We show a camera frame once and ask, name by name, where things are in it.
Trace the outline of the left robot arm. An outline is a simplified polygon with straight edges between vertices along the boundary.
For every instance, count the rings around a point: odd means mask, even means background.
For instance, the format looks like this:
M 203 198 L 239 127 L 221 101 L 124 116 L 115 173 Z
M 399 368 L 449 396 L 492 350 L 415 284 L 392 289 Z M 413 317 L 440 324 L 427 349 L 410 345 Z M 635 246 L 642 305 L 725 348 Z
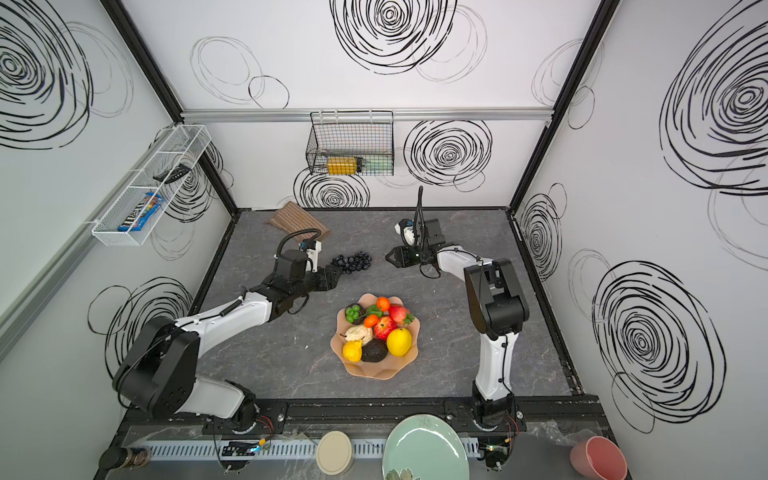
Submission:
M 297 300 L 334 289 L 343 270 L 319 266 L 320 250 L 317 240 L 279 249 L 272 272 L 232 302 L 179 319 L 150 319 L 114 375 L 116 393 L 154 419 L 194 414 L 224 421 L 238 434 L 251 431 L 260 420 L 254 394 L 235 382 L 199 375 L 198 361 L 247 330 L 296 313 Z

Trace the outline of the pink wavy fruit bowl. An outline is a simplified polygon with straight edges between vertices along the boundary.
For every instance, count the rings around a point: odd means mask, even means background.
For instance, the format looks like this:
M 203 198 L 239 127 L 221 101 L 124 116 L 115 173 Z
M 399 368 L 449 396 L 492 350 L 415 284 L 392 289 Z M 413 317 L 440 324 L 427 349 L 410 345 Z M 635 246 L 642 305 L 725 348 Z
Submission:
M 366 310 L 370 306 L 376 305 L 378 298 L 379 296 L 366 293 L 360 297 L 358 301 L 352 304 L 360 304 L 365 309 L 366 313 Z M 402 300 L 398 297 L 387 298 L 390 300 L 390 305 L 399 304 L 404 306 Z M 417 358 L 419 353 L 418 336 L 420 333 L 420 321 L 415 318 L 409 325 L 398 325 L 398 328 L 406 328 L 412 334 L 412 347 L 404 357 L 395 357 L 389 353 L 384 360 L 378 363 L 367 363 L 362 361 L 358 363 L 352 363 L 346 361 L 342 355 L 342 348 L 346 342 L 341 337 L 341 334 L 345 333 L 350 327 L 354 326 L 345 320 L 344 310 L 346 307 L 340 310 L 337 314 L 336 332 L 330 340 L 330 348 L 342 362 L 343 366 L 349 374 L 368 379 L 389 380 L 393 378 L 397 373 L 399 373 L 403 368 L 413 363 L 413 361 Z

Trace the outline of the dark fake avocado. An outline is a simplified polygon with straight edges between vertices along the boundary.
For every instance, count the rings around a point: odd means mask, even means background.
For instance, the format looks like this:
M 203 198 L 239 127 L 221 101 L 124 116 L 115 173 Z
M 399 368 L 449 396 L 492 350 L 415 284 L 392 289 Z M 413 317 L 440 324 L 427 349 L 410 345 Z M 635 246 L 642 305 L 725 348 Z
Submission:
M 361 361 L 367 363 L 378 363 L 384 360 L 389 354 L 387 344 L 384 340 L 374 338 L 362 347 Z

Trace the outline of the orange fake tangerine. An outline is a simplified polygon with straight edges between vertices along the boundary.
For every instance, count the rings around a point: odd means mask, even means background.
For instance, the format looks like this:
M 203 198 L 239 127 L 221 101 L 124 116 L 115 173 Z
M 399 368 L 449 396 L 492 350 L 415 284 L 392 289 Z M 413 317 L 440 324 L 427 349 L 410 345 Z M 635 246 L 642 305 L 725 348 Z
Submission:
M 390 300 L 387 297 L 379 297 L 376 306 L 382 311 L 387 312 L 390 309 Z
M 366 328 L 373 328 L 375 325 L 378 324 L 379 320 L 380 320 L 380 317 L 378 315 L 370 314 L 364 320 L 363 325 Z

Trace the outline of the green fake lime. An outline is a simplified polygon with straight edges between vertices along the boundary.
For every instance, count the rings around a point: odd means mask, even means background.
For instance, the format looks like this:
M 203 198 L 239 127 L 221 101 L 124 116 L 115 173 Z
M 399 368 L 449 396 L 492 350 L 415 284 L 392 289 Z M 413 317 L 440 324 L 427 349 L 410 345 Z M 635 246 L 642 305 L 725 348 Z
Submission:
M 381 318 L 384 312 L 377 305 L 372 305 L 366 310 L 366 315 L 375 315 L 377 318 Z

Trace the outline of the red fake strawberry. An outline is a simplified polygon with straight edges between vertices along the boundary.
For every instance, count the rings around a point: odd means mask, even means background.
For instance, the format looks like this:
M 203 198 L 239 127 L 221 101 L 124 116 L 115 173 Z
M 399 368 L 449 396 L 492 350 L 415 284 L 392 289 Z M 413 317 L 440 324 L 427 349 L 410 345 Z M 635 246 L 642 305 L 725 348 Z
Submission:
M 397 325 L 409 325 L 415 319 L 415 317 L 406 307 L 399 304 L 390 305 L 388 309 L 388 316 Z

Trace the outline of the beige fake pear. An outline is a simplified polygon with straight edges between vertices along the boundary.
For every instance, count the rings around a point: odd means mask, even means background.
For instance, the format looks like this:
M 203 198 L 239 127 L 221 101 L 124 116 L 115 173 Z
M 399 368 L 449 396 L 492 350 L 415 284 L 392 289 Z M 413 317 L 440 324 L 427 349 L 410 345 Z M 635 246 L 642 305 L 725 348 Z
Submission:
M 365 325 L 354 325 L 341 334 L 345 342 L 359 341 L 362 346 L 367 345 L 373 338 L 373 330 Z

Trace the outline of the large yellow fake lemon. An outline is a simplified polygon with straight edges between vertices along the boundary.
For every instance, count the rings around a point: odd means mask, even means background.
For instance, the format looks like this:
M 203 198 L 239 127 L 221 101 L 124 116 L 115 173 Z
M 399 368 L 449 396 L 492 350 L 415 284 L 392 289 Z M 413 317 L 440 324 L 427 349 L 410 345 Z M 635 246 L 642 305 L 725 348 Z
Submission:
M 406 328 L 393 330 L 386 339 L 389 353 L 395 357 L 404 357 L 412 347 L 412 334 Z

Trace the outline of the black fake grape bunch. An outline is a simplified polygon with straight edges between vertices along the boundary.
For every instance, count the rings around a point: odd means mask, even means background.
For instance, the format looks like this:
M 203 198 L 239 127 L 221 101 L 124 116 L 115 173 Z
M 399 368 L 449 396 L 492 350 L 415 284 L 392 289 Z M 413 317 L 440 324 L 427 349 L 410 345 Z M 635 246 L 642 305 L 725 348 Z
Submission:
M 372 264 L 370 254 L 359 251 L 353 255 L 338 255 L 331 260 L 331 265 L 340 269 L 343 274 L 353 274 L 368 270 Z

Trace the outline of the small yellow fake lemon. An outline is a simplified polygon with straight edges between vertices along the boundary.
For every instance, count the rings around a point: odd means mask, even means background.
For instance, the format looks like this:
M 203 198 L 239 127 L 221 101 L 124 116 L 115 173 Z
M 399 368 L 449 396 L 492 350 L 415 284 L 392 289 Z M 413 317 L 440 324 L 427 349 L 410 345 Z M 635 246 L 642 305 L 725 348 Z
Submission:
M 343 358 L 352 363 L 358 363 L 362 359 L 363 353 L 363 341 L 352 340 L 347 341 L 342 348 Z

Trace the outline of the dark brown fake fig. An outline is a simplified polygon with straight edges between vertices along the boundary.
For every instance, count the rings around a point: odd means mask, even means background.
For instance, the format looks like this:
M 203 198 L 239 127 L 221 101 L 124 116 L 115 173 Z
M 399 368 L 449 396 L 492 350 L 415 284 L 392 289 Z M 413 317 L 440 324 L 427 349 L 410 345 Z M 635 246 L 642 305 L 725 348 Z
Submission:
M 360 325 L 366 318 L 365 309 L 360 304 L 352 304 L 344 310 L 345 320 L 351 325 Z

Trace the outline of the red fake apple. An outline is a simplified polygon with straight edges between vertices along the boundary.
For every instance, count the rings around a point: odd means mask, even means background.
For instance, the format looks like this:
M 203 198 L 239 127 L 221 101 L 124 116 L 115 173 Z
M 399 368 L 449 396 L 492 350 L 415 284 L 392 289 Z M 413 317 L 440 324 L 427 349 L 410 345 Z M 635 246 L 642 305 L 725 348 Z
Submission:
M 388 336 L 398 328 L 398 324 L 389 316 L 381 317 L 372 327 L 373 333 L 377 339 L 386 341 Z

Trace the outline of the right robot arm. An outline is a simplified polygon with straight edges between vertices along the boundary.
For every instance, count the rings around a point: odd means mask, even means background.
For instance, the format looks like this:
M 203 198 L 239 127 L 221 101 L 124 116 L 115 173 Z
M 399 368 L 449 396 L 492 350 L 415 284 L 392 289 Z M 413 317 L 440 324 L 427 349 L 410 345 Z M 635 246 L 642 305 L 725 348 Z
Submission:
M 447 242 L 436 219 L 403 219 L 395 232 L 402 244 L 385 256 L 390 264 L 429 265 L 439 276 L 450 274 L 464 282 L 470 319 L 481 338 L 472 386 L 473 421 L 489 431 L 517 412 L 512 357 L 530 309 L 513 265 L 506 258 L 483 257 Z

